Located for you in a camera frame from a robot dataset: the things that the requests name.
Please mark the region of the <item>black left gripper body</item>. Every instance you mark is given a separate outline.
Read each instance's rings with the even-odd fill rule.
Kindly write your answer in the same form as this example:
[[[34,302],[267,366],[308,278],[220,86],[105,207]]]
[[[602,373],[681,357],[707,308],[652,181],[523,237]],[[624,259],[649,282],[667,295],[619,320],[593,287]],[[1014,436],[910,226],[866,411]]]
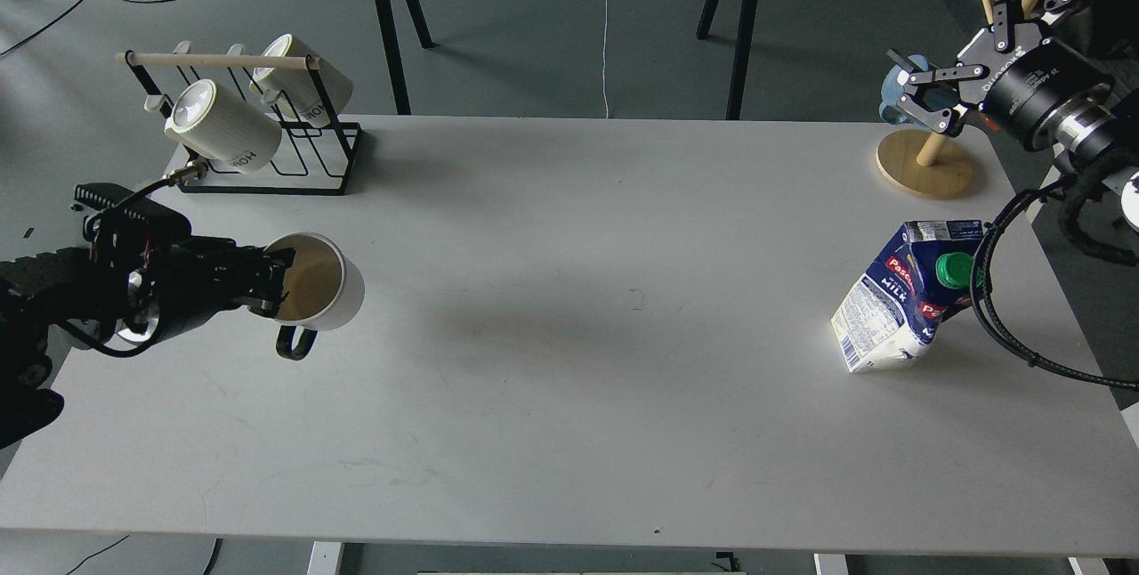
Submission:
[[[189,332],[252,295],[264,266],[261,247],[191,237],[129,276],[129,340],[166,340]]]

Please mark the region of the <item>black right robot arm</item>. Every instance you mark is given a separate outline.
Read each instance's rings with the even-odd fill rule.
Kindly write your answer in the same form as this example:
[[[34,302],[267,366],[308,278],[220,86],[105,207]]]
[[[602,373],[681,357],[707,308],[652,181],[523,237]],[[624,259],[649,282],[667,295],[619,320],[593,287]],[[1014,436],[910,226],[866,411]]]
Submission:
[[[1034,202],[1057,202],[1062,236],[1087,257],[1136,266],[1136,120],[1106,108],[1114,81],[1054,34],[1077,0],[989,0],[983,28],[952,67],[920,67],[890,49],[895,69],[885,80],[886,110],[937,137],[961,133],[980,114],[1026,150],[1062,150],[1051,184],[1014,195],[985,227],[972,276],[973,315],[984,331],[1026,364],[1059,377],[1118,391],[1134,381],[1090,375],[1044,358],[1018,340],[992,303],[991,262],[1014,219]]]

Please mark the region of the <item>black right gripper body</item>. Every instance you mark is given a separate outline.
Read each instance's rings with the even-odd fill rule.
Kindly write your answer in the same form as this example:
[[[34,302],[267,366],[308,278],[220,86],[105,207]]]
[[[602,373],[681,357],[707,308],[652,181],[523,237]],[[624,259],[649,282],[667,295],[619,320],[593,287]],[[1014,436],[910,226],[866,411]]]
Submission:
[[[961,101],[976,106],[1026,150],[1107,150],[1115,141],[1115,117],[1105,108],[1114,79],[1062,41],[1043,35],[1041,24],[1021,23],[1003,52],[991,30],[973,36],[957,60],[981,65],[984,75],[965,80]]]

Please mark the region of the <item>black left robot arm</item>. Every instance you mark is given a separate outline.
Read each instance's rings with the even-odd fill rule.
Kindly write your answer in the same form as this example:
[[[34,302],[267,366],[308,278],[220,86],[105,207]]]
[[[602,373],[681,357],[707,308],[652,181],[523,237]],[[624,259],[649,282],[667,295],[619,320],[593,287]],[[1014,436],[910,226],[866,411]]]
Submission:
[[[279,314],[296,252],[196,237],[186,215],[151,200],[158,189],[77,184],[74,199],[89,210],[81,246],[3,263],[5,447],[62,414],[64,399],[46,388],[52,328],[81,347],[131,359],[219,312]]]

